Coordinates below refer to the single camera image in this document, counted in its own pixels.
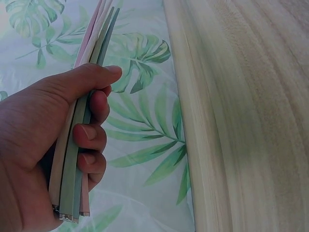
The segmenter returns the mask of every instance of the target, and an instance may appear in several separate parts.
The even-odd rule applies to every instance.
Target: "skin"
[[[77,162],[88,173],[89,189],[100,182],[106,168],[102,155],[106,133],[101,124],[110,111],[111,84],[121,74],[116,66],[86,64],[44,78],[0,102],[1,231],[43,232],[61,224],[51,207],[46,178],[69,106],[93,89],[92,120],[76,125],[73,137],[89,151],[79,154]]]

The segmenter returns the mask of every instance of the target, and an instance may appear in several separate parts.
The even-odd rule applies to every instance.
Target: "fingernail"
[[[89,140],[93,140],[97,136],[97,131],[93,127],[82,125],[82,128],[84,129]]]
[[[114,75],[122,72],[122,69],[119,66],[115,66],[115,65],[106,66],[105,68]]]
[[[93,164],[96,161],[96,158],[92,155],[83,154],[83,157],[88,165]]]

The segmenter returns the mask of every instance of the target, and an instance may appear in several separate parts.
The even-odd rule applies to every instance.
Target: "leaf print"
[[[157,167],[157,169],[146,180],[145,186],[152,185],[166,178],[171,174],[178,166],[179,160],[181,160],[186,154],[185,145],[173,151],[165,160]]]
[[[121,115],[122,117],[129,118],[136,122],[141,122],[141,123],[143,122],[140,115],[136,115],[133,112],[127,110],[124,106],[116,102],[114,99],[110,98],[108,101],[109,101],[110,108],[114,110],[116,113],[118,113],[119,115]]]
[[[64,11],[60,0],[8,0],[6,3],[11,26],[25,38],[46,30]]]
[[[43,55],[43,51],[40,48],[38,51],[38,59],[37,59],[37,63],[35,66],[37,69],[43,69],[45,65],[46,65],[45,56]]]
[[[125,168],[137,164],[149,162],[159,156],[167,154],[164,160],[153,171],[145,182],[145,186],[155,184],[168,177],[179,166],[180,162],[185,158],[186,145],[181,138],[182,116],[180,111],[180,103],[177,98],[172,108],[171,124],[167,124],[167,88],[163,85],[159,90],[154,107],[150,108],[149,97],[145,90],[139,91],[138,105],[132,100],[132,95],[128,93],[115,94],[112,93],[109,99],[111,115],[107,119],[114,129],[106,129],[107,136],[121,141],[146,143],[147,148],[139,149],[126,156],[113,159],[109,164],[116,168]],[[155,142],[159,138],[170,139],[171,142]],[[185,198],[187,191],[184,193],[183,177],[180,193],[177,201]]]
[[[103,214],[94,218],[95,227],[91,231],[102,232],[108,228],[112,222],[119,216],[122,210],[122,205],[115,205],[105,211]]]
[[[142,149],[127,156],[109,161],[109,164],[116,168],[125,168],[132,165],[145,163],[161,156],[170,148],[175,146],[176,143],[177,142],[174,141],[168,144],[161,144],[146,149]]]
[[[149,104],[148,104],[148,98],[146,91],[141,91],[139,94],[139,103],[140,103],[140,110],[143,114],[143,116],[146,118],[147,122],[152,126],[153,120],[150,115],[149,110]]]
[[[109,116],[106,120],[112,126],[130,132],[140,132],[140,131],[154,131],[153,129],[144,127],[144,126],[137,126],[130,123],[123,122],[117,118]]]
[[[8,93],[5,91],[0,91],[0,101],[6,99],[8,97]]]
[[[78,224],[75,223],[71,223],[71,222],[63,222],[61,224],[61,226],[58,228],[58,232],[71,232],[74,231],[74,229],[76,229],[78,226]]]
[[[63,15],[62,19],[63,27],[60,33],[52,26],[49,26],[45,31],[44,37],[32,37],[32,44],[37,49],[18,58],[23,58],[37,51],[36,67],[37,69],[43,69],[46,66],[46,58],[44,55],[44,52],[46,51],[50,57],[57,61],[74,63],[77,53],[74,52],[73,54],[69,54],[63,48],[63,45],[81,44],[88,23],[88,15],[86,10],[80,6],[80,22],[74,28],[72,28],[71,20],[67,16]]]
[[[112,85],[114,92],[136,93],[150,85],[159,74],[154,64],[163,63],[170,57],[168,44],[155,35],[140,33],[114,34],[111,38],[104,66],[118,65],[123,75]],[[131,77],[133,70],[138,71],[136,78]]]
[[[176,100],[174,103],[173,112],[172,112],[172,124],[173,124],[173,129],[174,129],[177,139],[181,139],[182,112],[181,112],[179,100]]]
[[[56,44],[48,44],[46,51],[57,61],[60,62],[74,62],[72,55],[67,53],[62,47]]]
[[[180,189],[179,189],[179,193],[178,193],[178,199],[177,199],[177,203],[179,204],[180,202],[183,201],[183,199],[186,197],[187,192],[190,189],[190,175],[189,175],[189,166],[188,163],[186,164],[184,171],[183,171],[183,177],[182,177],[182,181],[180,184]]]
[[[168,126],[166,123],[166,99],[166,86],[163,85],[154,104],[154,113],[163,133],[169,135]]]
[[[157,138],[163,137],[162,134],[155,134],[155,135],[132,134],[132,133],[125,133],[125,132],[114,131],[114,130],[109,130],[109,129],[105,129],[105,132],[108,134],[110,138],[114,138],[114,139],[118,139],[122,141],[131,141],[131,142],[146,141],[146,140],[157,139]]]

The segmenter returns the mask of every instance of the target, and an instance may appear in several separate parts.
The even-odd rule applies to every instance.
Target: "fabric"
[[[73,68],[97,1],[0,0],[0,100]],[[113,84],[105,176],[90,192],[91,217],[57,230],[193,232],[181,109],[161,0],[121,7],[104,62]]]

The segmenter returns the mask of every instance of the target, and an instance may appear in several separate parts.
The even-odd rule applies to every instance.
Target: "wooden board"
[[[164,6],[197,232],[309,231],[309,4]]]

